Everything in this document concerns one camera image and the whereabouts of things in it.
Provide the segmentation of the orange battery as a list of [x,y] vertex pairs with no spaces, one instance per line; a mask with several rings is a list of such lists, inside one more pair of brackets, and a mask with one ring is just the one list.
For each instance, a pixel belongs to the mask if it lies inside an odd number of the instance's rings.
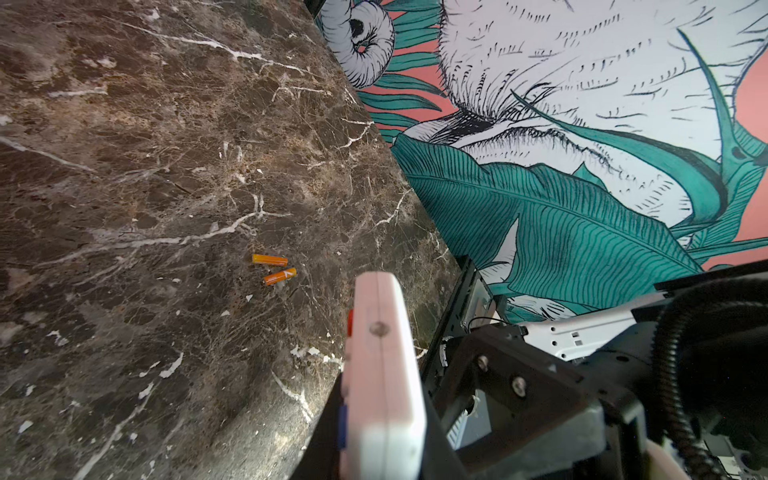
[[288,268],[276,273],[269,274],[263,278],[263,283],[266,286],[271,286],[278,284],[280,282],[284,282],[288,279],[291,279],[297,275],[297,270],[295,268]]
[[260,255],[260,254],[253,254],[251,256],[251,261],[254,264],[275,266],[275,267],[284,267],[284,266],[287,266],[289,263],[289,260],[284,257]]

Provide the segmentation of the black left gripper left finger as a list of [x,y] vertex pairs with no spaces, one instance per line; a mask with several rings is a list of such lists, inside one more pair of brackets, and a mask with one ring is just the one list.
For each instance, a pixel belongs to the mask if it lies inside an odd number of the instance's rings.
[[338,375],[290,480],[339,479],[339,419],[343,404],[341,380],[341,375]]

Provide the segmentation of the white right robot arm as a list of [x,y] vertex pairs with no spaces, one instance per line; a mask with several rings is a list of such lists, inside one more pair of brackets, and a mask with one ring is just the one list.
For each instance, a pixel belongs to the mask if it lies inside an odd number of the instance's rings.
[[763,479],[767,265],[513,323],[470,260],[435,333],[425,479]]

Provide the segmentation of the white remote control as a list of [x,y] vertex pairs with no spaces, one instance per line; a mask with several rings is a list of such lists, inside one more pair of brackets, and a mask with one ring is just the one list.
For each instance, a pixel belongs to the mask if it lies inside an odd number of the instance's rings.
[[416,479],[427,419],[402,288],[387,272],[355,280],[339,420],[342,479]]

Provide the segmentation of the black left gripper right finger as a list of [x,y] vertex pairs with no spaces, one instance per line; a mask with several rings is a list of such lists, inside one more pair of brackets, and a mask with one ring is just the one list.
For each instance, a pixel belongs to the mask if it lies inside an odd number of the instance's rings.
[[468,475],[451,447],[447,434],[433,407],[426,408],[427,429],[420,479],[459,480]]

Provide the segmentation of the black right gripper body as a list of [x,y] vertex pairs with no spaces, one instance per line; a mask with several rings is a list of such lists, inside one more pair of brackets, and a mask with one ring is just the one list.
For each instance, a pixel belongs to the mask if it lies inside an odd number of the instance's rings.
[[472,260],[459,264],[428,407],[467,479],[766,477],[765,262],[518,324]]

